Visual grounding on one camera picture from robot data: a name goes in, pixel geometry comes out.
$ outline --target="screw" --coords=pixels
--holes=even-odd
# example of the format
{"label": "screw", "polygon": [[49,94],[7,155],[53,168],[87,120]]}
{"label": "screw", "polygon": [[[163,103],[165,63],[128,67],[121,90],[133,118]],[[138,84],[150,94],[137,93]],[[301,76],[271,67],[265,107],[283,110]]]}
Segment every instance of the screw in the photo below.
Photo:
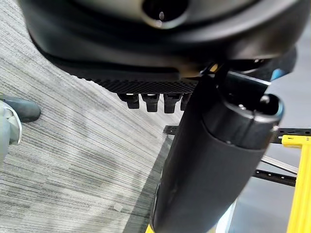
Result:
{"label": "screw", "polygon": [[268,104],[270,102],[270,97],[267,95],[264,95],[261,97],[260,102]]}
{"label": "screw", "polygon": [[160,19],[161,21],[164,20],[164,12],[163,12],[163,11],[160,12],[160,14],[159,14],[159,19]]}
{"label": "screw", "polygon": [[273,126],[273,128],[271,129],[271,132],[275,132],[278,131],[278,125]]}
{"label": "screw", "polygon": [[241,108],[242,110],[246,109],[243,104],[239,104],[239,108]]}

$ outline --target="black shoe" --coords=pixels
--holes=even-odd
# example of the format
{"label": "black shoe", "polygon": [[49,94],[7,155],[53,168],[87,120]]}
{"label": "black shoe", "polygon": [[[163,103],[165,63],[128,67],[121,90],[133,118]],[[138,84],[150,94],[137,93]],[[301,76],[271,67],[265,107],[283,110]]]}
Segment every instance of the black shoe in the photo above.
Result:
{"label": "black shoe", "polygon": [[36,121],[41,115],[40,107],[32,101],[6,95],[0,95],[0,100],[14,109],[21,122],[28,123]]}

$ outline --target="floor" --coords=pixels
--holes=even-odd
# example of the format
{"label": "floor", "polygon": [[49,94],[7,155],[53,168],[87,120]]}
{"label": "floor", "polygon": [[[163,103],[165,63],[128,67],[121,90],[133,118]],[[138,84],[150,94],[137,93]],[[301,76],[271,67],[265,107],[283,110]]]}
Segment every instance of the floor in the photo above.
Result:
{"label": "floor", "polygon": [[18,6],[0,0],[1,92],[33,100],[41,118],[23,125],[0,168],[0,233],[140,233],[182,112],[129,110],[93,82],[45,60]]}

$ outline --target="black plastic cylinder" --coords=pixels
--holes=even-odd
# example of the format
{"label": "black plastic cylinder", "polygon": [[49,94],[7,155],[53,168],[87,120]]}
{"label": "black plastic cylinder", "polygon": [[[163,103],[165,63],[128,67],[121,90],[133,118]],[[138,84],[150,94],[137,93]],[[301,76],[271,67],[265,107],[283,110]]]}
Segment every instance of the black plastic cylinder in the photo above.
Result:
{"label": "black plastic cylinder", "polygon": [[223,99],[212,79],[198,84],[163,168],[151,218],[155,233],[206,233],[217,223],[281,120],[283,105],[270,97],[260,111],[248,111]]}

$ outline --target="gray pants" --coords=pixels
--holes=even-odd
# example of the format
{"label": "gray pants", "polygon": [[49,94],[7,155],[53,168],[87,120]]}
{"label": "gray pants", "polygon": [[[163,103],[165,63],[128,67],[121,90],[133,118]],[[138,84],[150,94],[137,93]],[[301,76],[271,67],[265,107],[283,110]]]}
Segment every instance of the gray pants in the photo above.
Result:
{"label": "gray pants", "polygon": [[9,145],[21,140],[22,126],[14,109],[0,100],[0,164],[8,152]]}

